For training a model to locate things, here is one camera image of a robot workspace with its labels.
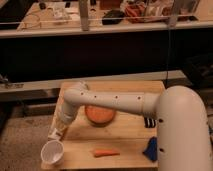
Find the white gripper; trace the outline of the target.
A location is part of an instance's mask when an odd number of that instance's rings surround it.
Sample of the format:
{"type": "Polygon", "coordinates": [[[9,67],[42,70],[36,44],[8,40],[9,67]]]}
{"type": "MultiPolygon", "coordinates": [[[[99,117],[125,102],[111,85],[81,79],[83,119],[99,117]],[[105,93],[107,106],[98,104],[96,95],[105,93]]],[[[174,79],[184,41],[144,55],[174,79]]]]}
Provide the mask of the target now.
{"type": "Polygon", "coordinates": [[[77,111],[74,110],[70,113],[65,113],[62,109],[60,109],[58,116],[64,124],[69,125],[76,119],[77,111]]]}

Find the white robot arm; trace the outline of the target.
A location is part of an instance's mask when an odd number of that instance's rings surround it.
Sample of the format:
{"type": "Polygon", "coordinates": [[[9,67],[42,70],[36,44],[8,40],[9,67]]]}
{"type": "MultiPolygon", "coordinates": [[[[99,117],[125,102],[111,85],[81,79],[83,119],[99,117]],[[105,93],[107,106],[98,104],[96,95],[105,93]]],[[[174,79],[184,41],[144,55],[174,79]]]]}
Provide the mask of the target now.
{"type": "Polygon", "coordinates": [[[64,92],[59,112],[71,123],[82,105],[143,115],[157,121],[158,171],[213,171],[213,152],[205,105],[185,86],[163,92],[102,92],[78,82],[64,92]]]}

